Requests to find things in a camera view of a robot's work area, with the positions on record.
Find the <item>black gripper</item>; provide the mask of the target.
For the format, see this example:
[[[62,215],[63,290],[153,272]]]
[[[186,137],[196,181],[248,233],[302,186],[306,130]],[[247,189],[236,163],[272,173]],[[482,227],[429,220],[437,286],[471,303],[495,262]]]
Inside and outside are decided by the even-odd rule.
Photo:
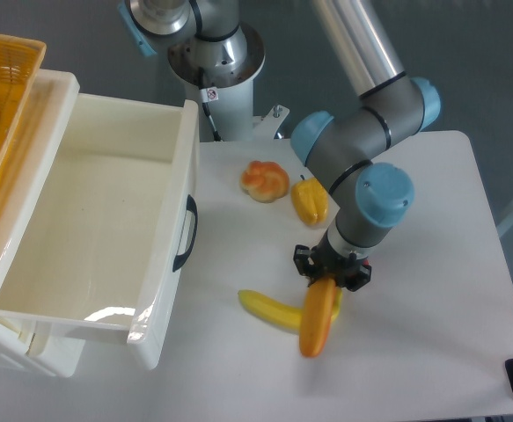
[[[337,287],[356,292],[371,280],[372,267],[368,259],[358,258],[354,251],[339,253],[325,239],[312,248],[297,244],[293,262],[298,273],[307,279],[307,287],[330,275]]]

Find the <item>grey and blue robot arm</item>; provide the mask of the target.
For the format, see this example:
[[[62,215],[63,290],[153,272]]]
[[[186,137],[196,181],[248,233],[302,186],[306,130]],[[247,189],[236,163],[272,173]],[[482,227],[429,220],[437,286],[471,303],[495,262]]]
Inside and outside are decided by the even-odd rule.
[[[371,250],[414,197],[407,174],[375,158],[434,122],[441,103],[428,80],[407,75],[370,2],[314,8],[361,106],[345,120],[312,113],[292,132],[291,148],[339,208],[320,242],[298,245],[293,260],[310,283],[329,277],[355,291],[370,281]],[[265,53],[238,2],[125,1],[120,13],[146,55],[165,39],[174,75],[199,106],[203,141],[253,138],[253,78]]]

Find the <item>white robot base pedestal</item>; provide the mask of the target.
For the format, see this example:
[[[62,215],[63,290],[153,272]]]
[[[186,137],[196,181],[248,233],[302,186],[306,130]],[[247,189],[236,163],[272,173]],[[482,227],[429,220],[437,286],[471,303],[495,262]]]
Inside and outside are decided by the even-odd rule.
[[[192,37],[170,47],[167,57],[186,98],[198,104],[201,142],[273,139],[289,115],[280,104],[263,115],[253,113],[253,84],[263,69],[265,48],[246,23],[224,40]]]

